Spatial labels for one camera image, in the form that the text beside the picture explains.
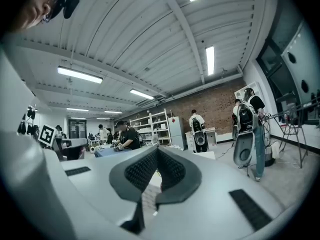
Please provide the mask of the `white drawer cabinet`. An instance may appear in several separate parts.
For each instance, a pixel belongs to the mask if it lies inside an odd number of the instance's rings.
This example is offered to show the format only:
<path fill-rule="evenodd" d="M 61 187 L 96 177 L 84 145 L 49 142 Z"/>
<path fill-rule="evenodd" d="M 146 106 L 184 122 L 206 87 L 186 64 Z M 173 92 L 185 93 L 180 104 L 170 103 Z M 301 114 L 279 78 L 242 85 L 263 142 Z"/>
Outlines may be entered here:
<path fill-rule="evenodd" d="M 217 140 L 216 140 L 216 129 L 214 127 L 206 128 L 206 137 L 207 137 L 207 151 L 213 150 L 214 147 L 217 146 Z M 193 133 L 191 131 L 185 133 L 186 137 L 186 143 L 187 143 L 187 149 L 189 151 L 196 152 L 196 144 L 193 137 Z"/>

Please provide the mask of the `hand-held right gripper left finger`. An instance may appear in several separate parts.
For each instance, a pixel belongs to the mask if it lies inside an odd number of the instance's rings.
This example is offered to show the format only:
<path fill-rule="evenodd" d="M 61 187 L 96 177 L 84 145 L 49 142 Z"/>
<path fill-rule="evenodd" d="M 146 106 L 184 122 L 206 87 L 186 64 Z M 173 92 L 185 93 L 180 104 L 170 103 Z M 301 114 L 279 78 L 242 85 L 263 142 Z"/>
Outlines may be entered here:
<path fill-rule="evenodd" d="M 157 169 L 153 147 L 59 161 L 44 151 L 49 240 L 143 240 L 142 194 Z"/>

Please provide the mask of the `grey refrigerator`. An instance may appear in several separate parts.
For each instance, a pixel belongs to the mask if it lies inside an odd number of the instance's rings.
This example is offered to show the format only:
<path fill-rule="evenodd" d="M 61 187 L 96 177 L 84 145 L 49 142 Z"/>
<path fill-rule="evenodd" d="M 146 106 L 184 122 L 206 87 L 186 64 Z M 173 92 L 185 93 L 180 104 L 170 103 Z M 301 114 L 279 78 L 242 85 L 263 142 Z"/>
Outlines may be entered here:
<path fill-rule="evenodd" d="M 168 119 L 168 127 L 172 145 L 179 146 L 182 150 L 185 150 L 187 143 L 182 118 L 179 116 L 170 117 Z"/>

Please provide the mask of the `wall rack with black gear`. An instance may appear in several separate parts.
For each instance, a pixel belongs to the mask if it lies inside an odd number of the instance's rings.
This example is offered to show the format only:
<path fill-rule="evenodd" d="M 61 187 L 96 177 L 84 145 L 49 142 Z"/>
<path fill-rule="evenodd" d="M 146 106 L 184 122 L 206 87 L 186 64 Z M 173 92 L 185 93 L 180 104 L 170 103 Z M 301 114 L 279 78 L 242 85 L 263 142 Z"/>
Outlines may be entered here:
<path fill-rule="evenodd" d="M 33 138 L 39 132 L 39 127 L 35 124 L 37 109 L 34 106 L 28 106 L 26 112 L 18 125 L 17 133 L 21 135 L 30 135 Z"/>

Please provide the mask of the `blue table cover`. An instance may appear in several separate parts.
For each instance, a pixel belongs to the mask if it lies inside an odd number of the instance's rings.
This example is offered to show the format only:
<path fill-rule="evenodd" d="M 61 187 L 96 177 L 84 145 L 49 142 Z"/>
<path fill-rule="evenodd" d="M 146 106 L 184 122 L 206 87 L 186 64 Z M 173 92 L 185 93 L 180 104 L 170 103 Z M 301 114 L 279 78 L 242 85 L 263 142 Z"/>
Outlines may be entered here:
<path fill-rule="evenodd" d="M 110 145 L 98 145 L 94 149 L 94 155 L 96 158 L 108 157 L 112 155 L 124 154 L 131 151 L 131 149 L 124 149 L 122 151 L 114 151 L 114 148 Z"/>

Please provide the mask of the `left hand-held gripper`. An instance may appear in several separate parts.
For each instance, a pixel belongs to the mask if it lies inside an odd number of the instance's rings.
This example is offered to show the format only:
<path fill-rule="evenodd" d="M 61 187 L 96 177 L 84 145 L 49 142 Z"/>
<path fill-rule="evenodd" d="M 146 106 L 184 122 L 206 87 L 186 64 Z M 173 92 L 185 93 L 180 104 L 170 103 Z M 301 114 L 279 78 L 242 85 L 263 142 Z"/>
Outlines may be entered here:
<path fill-rule="evenodd" d="M 88 140 L 86 138 L 64 138 L 58 130 L 44 124 L 39 131 L 38 141 L 53 150 L 59 161 L 81 160 L 85 158 Z"/>

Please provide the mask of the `metal drying rack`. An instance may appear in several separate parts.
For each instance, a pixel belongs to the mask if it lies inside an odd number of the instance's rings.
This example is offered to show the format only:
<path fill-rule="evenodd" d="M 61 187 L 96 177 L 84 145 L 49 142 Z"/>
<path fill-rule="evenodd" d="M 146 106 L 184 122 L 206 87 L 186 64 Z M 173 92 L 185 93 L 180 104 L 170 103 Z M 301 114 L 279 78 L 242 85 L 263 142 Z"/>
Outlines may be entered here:
<path fill-rule="evenodd" d="M 269 119 L 270 136 L 279 141 L 279 154 L 284 154 L 287 144 L 298 148 L 298 166 L 312 150 L 320 150 L 320 101 L 292 105 Z"/>

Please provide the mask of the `white metal shelf rack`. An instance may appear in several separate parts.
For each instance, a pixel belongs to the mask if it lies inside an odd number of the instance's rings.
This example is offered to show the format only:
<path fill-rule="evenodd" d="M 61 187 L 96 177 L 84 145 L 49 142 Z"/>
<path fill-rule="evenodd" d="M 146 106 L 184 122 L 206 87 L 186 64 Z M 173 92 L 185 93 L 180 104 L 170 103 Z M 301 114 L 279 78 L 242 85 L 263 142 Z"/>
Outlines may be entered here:
<path fill-rule="evenodd" d="M 169 118 L 172 117 L 172 111 L 164 109 L 161 112 L 137 117 L 129 120 L 130 125 L 139 133 L 142 141 L 149 145 L 154 136 L 157 136 L 158 143 L 161 146 L 170 146 L 172 144 Z"/>

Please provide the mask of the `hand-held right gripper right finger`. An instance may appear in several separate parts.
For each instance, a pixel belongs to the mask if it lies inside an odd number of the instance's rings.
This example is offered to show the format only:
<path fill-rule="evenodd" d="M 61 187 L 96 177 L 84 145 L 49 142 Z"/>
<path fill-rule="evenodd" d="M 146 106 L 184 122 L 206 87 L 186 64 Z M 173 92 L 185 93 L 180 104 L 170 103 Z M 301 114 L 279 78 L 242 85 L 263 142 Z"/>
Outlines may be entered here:
<path fill-rule="evenodd" d="M 214 159 L 157 149 L 162 192 L 147 240 L 285 240 L 296 207 Z"/>

